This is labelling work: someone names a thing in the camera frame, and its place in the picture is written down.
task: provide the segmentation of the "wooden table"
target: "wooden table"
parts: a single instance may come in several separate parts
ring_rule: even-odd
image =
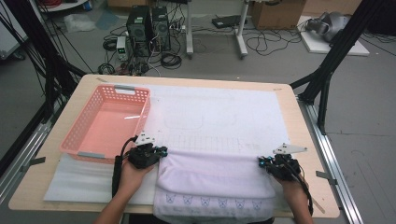
[[[65,107],[62,115],[52,128],[46,142],[37,154],[37,158],[46,157],[46,161],[33,165],[27,171],[14,195],[9,202],[9,208],[15,210],[36,211],[90,211],[100,212],[104,203],[66,203],[45,202],[44,195],[54,176],[61,158],[59,146],[64,140],[79,111],[92,94],[93,89],[100,83],[134,83],[164,86],[190,86],[205,88],[225,88],[255,91],[273,91],[279,101],[282,116],[290,138],[290,143],[296,146],[308,147],[305,153],[295,154],[295,158],[304,167],[305,178],[314,198],[314,217],[338,217],[339,209],[334,199],[328,180],[316,177],[316,171],[323,172],[318,153],[315,150],[311,135],[307,129],[304,117],[297,104],[291,87],[287,84],[253,83],[218,80],[198,80],[162,77],[116,77],[116,76],[85,76],[73,96]],[[151,205],[128,205],[126,213],[152,213]],[[291,217],[292,213],[275,211],[276,217]]]

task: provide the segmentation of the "pink plastic basket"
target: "pink plastic basket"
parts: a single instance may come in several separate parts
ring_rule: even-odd
[[[149,114],[149,89],[99,85],[61,144],[76,160],[113,163]]]

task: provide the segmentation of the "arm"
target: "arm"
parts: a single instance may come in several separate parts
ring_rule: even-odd
[[[153,166],[150,166],[146,169],[138,170],[130,162],[125,162],[122,165],[119,190],[93,223],[119,223],[126,204],[139,189],[145,174],[151,171],[152,168]]]
[[[314,220],[309,214],[308,199],[300,183],[297,181],[286,181],[279,179],[277,179],[277,181],[283,187],[283,195],[285,196],[286,202],[289,204],[296,223],[314,223]]]

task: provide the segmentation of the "floor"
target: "floor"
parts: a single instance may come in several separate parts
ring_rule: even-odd
[[[83,11],[74,9],[65,14],[72,12]],[[101,29],[66,36],[92,70],[96,71],[105,59],[103,37],[112,29],[122,26],[125,19],[114,18],[112,13],[102,7],[84,13],[96,22],[103,21],[105,17],[107,23],[102,23]],[[62,16],[62,13],[55,15],[54,19]],[[193,24],[201,22],[204,27],[210,27],[209,22],[205,24],[206,19],[195,20]],[[293,38],[289,33],[281,34],[284,38]],[[245,39],[251,36],[257,35],[246,34]],[[396,223],[395,180],[391,175],[394,170],[393,158],[396,156],[396,119],[392,118],[396,114],[396,101],[392,100],[396,95],[396,43],[382,43],[367,36],[363,38],[378,47],[361,39],[360,42],[370,51],[370,55],[347,56],[335,71],[330,87],[326,131],[363,222]],[[326,56],[308,53],[303,42],[299,42],[289,43],[285,49],[269,56],[261,56],[248,49],[248,56],[240,60],[232,35],[194,32],[193,42],[195,52],[191,60],[182,50],[180,55],[183,61],[178,69],[158,67],[158,72],[151,69],[146,75],[291,83],[314,72]],[[257,45],[257,40],[252,39],[250,44]],[[285,45],[281,41],[268,42],[268,48],[273,49]],[[72,64],[89,71],[68,45],[65,51]],[[303,90],[304,87],[298,88],[295,93]],[[0,157],[3,157],[43,102],[44,97],[29,60],[8,59],[0,62],[0,121],[3,126],[0,129]],[[53,223],[54,220],[57,223],[87,223],[97,216],[97,213],[11,211],[7,202],[14,189],[0,205],[3,223]],[[336,219],[317,218],[315,222],[347,223],[341,214]],[[277,218],[275,223],[293,222],[289,218]]]

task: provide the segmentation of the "white cloth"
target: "white cloth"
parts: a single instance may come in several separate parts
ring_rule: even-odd
[[[154,216],[172,224],[264,221],[275,196],[254,155],[169,150],[160,162]]]

